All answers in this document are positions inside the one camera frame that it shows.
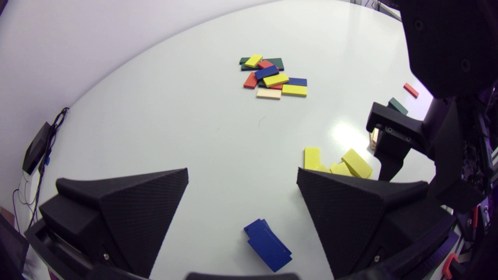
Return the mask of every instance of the wooden block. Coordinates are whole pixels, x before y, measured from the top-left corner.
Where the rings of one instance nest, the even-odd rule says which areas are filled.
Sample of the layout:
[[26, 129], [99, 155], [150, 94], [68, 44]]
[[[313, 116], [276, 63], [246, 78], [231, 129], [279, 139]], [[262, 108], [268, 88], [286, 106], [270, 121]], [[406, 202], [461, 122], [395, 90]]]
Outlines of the wooden block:
[[271, 67], [258, 70], [254, 74], [256, 75], [256, 79], [261, 80], [262, 78], [278, 74], [278, 69], [275, 65], [273, 65]]
[[283, 71], [283, 62], [281, 58], [267, 58], [268, 62], [275, 65], [279, 71]]
[[239, 61], [239, 64], [242, 65], [242, 64], [246, 63], [249, 59], [250, 59], [250, 57], [242, 57], [241, 60]]
[[378, 129], [373, 129], [373, 132], [370, 133], [370, 149], [375, 150], [377, 147], [377, 137], [378, 137]]
[[391, 100], [389, 100], [389, 103], [387, 106], [395, 109], [396, 111], [402, 113], [405, 116], [406, 116], [406, 114], [408, 114], [408, 110], [405, 107], [403, 107], [403, 105], [401, 105], [401, 103], [398, 102], [398, 100], [396, 100], [396, 98], [394, 98], [394, 97], [391, 98]]
[[244, 83], [244, 87], [245, 88], [248, 88], [248, 89], [254, 89], [257, 85], [257, 79], [256, 79], [256, 75], [254, 72], [251, 72], [249, 74], [249, 77], [248, 79], [246, 80], [246, 82]]
[[378, 129], [375, 128], [373, 129], [373, 132], [372, 132], [372, 141], [377, 144], [377, 137], [378, 137]]
[[282, 92], [280, 90], [258, 89], [256, 97], [280, 100]]
[[373, 169], [355, 150], [350, 149], [344, 154], [342, 160], [348, 166], [349, 171], [356, 177], [368, 178]]
[[304, 148], [304, 169], [314, 170], [321, 164], [320, 148]]
[[341, 162], [339, 164], [336, 164], [335, 162], [332, 164], [330, 167], [330, 173], [332, 174], [337, 174], [337, 175], [343, 175], [343, 176], [350, 176], [352, 177], [353, 175], [351, 172], [349, 172], [349, 169], [347, 165], [344, 162]]
[[259, 55], [259, 54], [254, 54], [254, 55], [252, 55], [252, 56], [250, 57], [250, 59], [249, 59], [249, 60], [247, 60], [247, 61], [244, 63], [244, 65], [245, 65], [245, 66], [248, 66], [248, 67], [252, 67], [252, 68], [254, 68], [254, 67], [256, 67], [256, 66], [257, 66], [257, 64], [261, 61], [261, 59], [262, 59], [262, 58], [263, 58], [263, 56], [262, 56], [262, 55]]
[[414, 88], [412, 88], [410, 85], [408, 85], [408, 83], [405, 83], [403, 88], [406, 89], [411, 95], [413, 95], [413, 97], [415, 97], [415, 98], [418, 97], [418, 92]]
[[273, 89], [273, 90], [282, 90], [282, 86], [283, 85], [276, 85], [276, 86], [272, 86], [270, 88]]
[[286, 85], [306, 87], [306, 86], [308, 86], [308, 80], [298, 79], [298, 78], [289, 78], [289, 81], [286, 83]]
[[320, 172], [327, 172], [327, 173], [330, 173], [330, 170], [325, 167], [325, 165], [321, 164], [319, 166], [317, 166], [315, 169], [313, 169], [314, 171], [320, 171]]
[[263, 81], [266, 87], [272, 87], [275, 85], [287, 83], [289, 81], [289, 78], [284, 73], [280, 73], [274, 76], [263, 78]]
[[255, 68], [252, 68], [252, 67], [249, 67], [249, 66], [245, 66], [245, 65], [241, 65], [241, 71], [254, 71], [254, 70], [259, 70], [260, 67], [259, 66], [256, 66]]
[[260, 61], [258, 64], [259, 68], [261, 69], [264, 69], [264, 68], [268, 68], [268, 67], [271, 67], [273, 66], [273, 64], [271, 62], [269, 62], [268, 60], [263, 60], [263, 61]]
[[284, 84], [282, 86], [282, 94], [284, 95], [295, 95], [306, 97], [306, 87], [303, 86], [292, 86]]

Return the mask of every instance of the black cable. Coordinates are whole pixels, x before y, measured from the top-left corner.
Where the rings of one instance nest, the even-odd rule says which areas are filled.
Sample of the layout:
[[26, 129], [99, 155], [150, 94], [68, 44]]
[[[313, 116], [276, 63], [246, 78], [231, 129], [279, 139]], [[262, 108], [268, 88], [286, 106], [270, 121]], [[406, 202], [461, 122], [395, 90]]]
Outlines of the black cable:
[[52, 147], [54, 146], [55, 139], [56, 139], [56, 134], [61, 125], [63, 124], [64, 120], [66, 119], [66, 114], [69, 108], [65, 107], [62, 109], [62, 111], [55, 117], [54, 122], [50, 126], [49, 132], [48, 132], [48, 137], [47, 137], [47, 142], [45, 146], [45, 152], [43, 154], [43, 157], [40, 162], [40, 166], [38, 168], [38, 171], [40, 173], [40, 179], [38, 180], [38, 186], [36, 187], [36, 194], [35, 198], [32, 203], [34, 203], [34, 210], [33, 210], [33, 215], [31, 216], [31, 220], [29, 221], [28, 228], [31, 227], [33, 224], [34, 218], [36, 216], [36, 220], [38, 221], [38, 201], [40, 198], [40, 186], [43, 180], [43, 175], [45, 174], [45, 164], [47, 162], [47, 158], [49, 158], [50, 153], [52, 152]]
[[17, 220], [17, 212], [15, 211], [15, 201], [14, 201], [14, 195], [15, 195], [15, 192], [19, 191], [19, 189], [15, 189], [13, 192], [12, 192], [12, 206], [14, 206], [14, 217], [15, 217], [15, 222], [17, 223], [17, 231], [21, 232], [21, 228], [19, 227], [19, 221]]

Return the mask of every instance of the white wall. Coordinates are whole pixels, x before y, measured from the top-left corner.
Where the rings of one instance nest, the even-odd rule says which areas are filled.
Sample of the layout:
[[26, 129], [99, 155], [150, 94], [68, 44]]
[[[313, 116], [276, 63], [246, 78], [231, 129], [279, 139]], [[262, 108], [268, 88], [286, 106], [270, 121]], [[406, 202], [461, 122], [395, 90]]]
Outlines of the white wall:
[[151, 46], [272, 1], [10, 0], [0, 16], [0, 206], [12, 211], [25, 150], [63, 107]]

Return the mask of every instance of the white table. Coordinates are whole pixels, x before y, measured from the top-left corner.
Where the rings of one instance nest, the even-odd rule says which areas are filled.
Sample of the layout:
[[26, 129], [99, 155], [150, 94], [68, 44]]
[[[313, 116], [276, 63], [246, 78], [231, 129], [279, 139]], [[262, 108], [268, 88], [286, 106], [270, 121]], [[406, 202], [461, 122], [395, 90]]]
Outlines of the white table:
[[[289, 77], [308, 79], [308, 97], [255, 98], [238, 61], [282, 57]], [[420, 92], [414, 99], [405, 82]], [[243, 227], [264, 218], [292, 251], [279, 273], [331, 279], [296, 185], [306, 146], [322, 163], [354, 148], [373, 167], [365, 124], [372, 102], [396, 97], [422, 119], [431, 95], [408, 66], [401, 22], [339, 1], [282, 1], [206, 22], [144, 52], [69, 111], [40, 194], [60, 177], [112, 178], [188, 167], [190, 183], [151, 278], [189, 272], [271, 274]], [[393, 181], [430, 180], [434, 166], [411, 151]], [[46, 279], [45, 273], [37, 279]]]

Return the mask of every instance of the black device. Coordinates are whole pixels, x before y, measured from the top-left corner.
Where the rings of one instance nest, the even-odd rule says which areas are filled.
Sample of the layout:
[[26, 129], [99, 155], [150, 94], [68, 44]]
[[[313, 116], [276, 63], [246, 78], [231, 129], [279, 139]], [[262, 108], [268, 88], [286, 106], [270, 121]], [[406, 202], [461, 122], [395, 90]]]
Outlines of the black device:
[[0, 215], [0, 279], [24, 279], [28, 240]]
[[24, 162], [22, 163], [22, 170], [30, 175], [33, 174], [33, 171], [46, 152], [50, 129], [50, 125], [45, 122], [26, 150]]
[[7, 5], [8, 0], [0, 0], [0, 15], [3, 12], [3, 9]]
[[58, 179], [25, 235], [63, 279], [95, 264], [147, 278], [188, 184], [187, 169], [96, 181]]
[[410, 254], [423, 260], [448, 239], [455, 223], [427, 199], [422, 181], [389, 183], [299, 169], [297, 184], [335, 278], [382, 263], [430, 236], [430, 243]]

